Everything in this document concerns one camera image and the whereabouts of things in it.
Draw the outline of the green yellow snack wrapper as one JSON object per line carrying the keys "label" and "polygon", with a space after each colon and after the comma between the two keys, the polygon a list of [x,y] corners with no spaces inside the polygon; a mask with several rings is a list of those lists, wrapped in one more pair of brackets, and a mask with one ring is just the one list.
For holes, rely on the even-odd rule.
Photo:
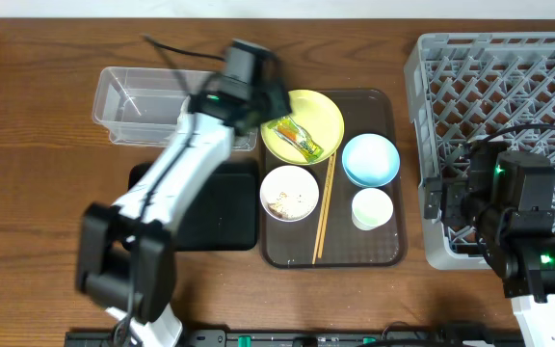
{"label": "green yellow snack wrapper", "polygon": [[290,116],[271,120],[267,127],[283,141],[294,147],[308,163],[317,160],[324,150],[312,139],[311,135]]}

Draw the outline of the white green cup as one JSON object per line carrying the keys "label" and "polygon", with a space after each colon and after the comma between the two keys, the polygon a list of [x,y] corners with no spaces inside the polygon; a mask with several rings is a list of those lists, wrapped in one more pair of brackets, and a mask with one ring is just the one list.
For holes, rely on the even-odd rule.
{"label": "white green cup", "polygon": [[357,192],[351,208],[354,225],[365,231],[385,225],[393,216],[391,197],[378,188],[366,188]]}

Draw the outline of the yellow plate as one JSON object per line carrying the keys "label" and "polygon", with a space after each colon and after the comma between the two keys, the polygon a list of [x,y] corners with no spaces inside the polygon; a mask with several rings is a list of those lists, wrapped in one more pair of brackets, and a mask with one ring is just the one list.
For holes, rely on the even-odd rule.
{"label": "yellow plate", "polygon": [[278,133],[263,124],[260,133],[265,148],[288,164],[314,165],[328,159],[339,148],[344,136],[344,120],[338,106],[326,95],[311,90],[289,92],[292,113],[290,119],[309,134],[309,138],[322,152],[317,158],[304,155]]}

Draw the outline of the light blue bowl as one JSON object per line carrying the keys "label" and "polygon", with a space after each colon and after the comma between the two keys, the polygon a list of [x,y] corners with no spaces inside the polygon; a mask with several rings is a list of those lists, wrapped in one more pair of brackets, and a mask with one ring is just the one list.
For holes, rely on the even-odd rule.
{"label": "light blue bowl", "polygon": [[397,147],[378,134],[357,135],[342,151],[345,174],[352,183],[362,188],[387,185],[397,176],[400,164]]}

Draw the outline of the white bowl with rice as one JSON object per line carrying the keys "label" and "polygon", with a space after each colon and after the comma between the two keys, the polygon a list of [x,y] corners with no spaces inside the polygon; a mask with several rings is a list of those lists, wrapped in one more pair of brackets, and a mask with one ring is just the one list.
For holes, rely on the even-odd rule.
{"label": "white bowl with rice", "polygon": [[281,166],[270,171],[259,190],[264,210],[282,222],[298,222],[316,207],[320,190],[314,176],[298,166]]}

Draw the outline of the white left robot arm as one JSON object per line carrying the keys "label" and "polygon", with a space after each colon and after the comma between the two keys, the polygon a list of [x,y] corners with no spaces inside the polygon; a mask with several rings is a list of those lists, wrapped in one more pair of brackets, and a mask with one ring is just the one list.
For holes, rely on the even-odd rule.
{"label": "white left robot arm", "polygon": [[169,145],[112,205],[81,219],[76,289],[122,316],[110,346],[174,346],[174,246],[181,221],[237,135],[290,114],[281,76],[213,72],[184,99]]}

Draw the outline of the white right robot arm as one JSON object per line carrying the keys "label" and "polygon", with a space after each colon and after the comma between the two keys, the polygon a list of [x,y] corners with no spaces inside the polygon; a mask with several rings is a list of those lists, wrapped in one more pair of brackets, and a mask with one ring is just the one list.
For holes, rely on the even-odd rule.
{"label": "white right robot arm", "polygon": [[423,217],[473,227],[527,346],[555,346],[555,170],[543,155],[477,142],[465,178],[427,177]]}

